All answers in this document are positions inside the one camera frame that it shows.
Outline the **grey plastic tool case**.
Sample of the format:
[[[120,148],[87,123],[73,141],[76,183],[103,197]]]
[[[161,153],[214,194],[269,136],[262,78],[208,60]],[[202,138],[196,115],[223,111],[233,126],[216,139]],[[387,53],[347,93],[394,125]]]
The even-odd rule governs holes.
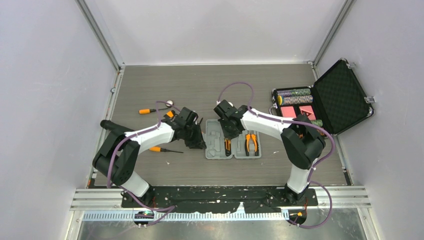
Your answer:
[[[231,139],[231,156],[225,155],[225,137],[221,128],[221,125],[217,119],[209,119],[205,124],[205,133],[203,134],[204,141],[206,143],[205,157],[208,160],[229,160],[231,158],[236,159],[259,159],[262,157],[261,142],[258,131],[253,131],[257,135],[259,156],[254,156],[253,153],[250,156],[245,154],[245,135],[248,131],[244,130],[238,137]]]

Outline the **small round silver disc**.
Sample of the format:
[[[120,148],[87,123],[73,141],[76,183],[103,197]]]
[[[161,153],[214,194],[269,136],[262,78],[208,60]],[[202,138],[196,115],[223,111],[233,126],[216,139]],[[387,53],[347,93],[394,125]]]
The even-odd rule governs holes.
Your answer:
[[[171,108],[174,105],[174,102],[172,100],[167,100],[165,104],[168,108]]]

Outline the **small orange screwdriver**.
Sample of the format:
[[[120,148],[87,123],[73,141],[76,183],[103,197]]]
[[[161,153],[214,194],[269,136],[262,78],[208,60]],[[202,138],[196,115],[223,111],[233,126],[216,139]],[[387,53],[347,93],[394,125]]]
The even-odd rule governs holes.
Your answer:
[[[138,113],[140,115],[146,115],[146,114],[150,114],[150,113],[154,113],[154,112],[158,112],[158,111],[162,111],[162,110],[168,110],[168,108],[158,108],[158,109],[155,109],[155,108],[145,108],[145,109],[140,109],[138,111]]]

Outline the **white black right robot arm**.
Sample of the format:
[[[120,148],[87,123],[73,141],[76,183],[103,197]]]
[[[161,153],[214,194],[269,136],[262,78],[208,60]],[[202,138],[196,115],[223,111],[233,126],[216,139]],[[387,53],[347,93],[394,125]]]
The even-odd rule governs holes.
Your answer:
[[[313,164],[321,156],[326,142],[308,117],[278,117],[242,105],[234,107],[219,101],[214,108],[224,136],[234,139],[245,131],[265,134],[282,142],[292,164],[284,186],[285,198],[291,205],[299,205],[306,197]]]

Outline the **orange utility knife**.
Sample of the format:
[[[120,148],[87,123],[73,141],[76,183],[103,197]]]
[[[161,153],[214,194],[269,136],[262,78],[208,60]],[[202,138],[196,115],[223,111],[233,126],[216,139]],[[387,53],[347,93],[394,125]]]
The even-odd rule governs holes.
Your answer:
[[[224,139],[224,149],[225,149],[225,156],[229,157],[232,155],[232,147],[231,147],[231,140],[228,138]]]

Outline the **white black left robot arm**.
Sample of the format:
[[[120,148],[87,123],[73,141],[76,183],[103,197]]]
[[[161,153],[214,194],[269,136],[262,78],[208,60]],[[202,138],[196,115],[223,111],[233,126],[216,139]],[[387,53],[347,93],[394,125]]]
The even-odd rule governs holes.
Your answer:
[[[178,113],[171,110],[159,123],[141,130],[132,130],[110,120],[100,126],[109,131],[92,161],[92,166],[107,178],[107,184],[122,187],[134,195],[141,207],[153,202],[151,185],[135,172],[140,153],[161,144],[183,140],[189,149],[206,148],[198,114],[186,107]]]

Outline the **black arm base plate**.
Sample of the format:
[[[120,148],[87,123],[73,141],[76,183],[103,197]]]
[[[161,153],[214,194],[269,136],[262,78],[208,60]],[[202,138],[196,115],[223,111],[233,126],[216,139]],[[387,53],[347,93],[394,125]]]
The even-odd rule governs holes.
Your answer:
[[[121,206],[137,208],[145,204],[175,213],[234,213],[243,206],[248,214],[277,213],[283,207],[315,207],[316,191],[308,188],[300,197],[278,186],[152,186],[137,200],[122,191]]]

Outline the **orange black pliers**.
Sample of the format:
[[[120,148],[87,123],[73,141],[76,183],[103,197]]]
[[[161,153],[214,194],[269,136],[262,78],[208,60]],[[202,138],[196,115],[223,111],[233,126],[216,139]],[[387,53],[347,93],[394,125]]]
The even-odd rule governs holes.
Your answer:
[[[249,157],[251,153],[255,157],[259,156],[258,137],[253,131],[248,131],[245,135],[244,150],[247,157]]]

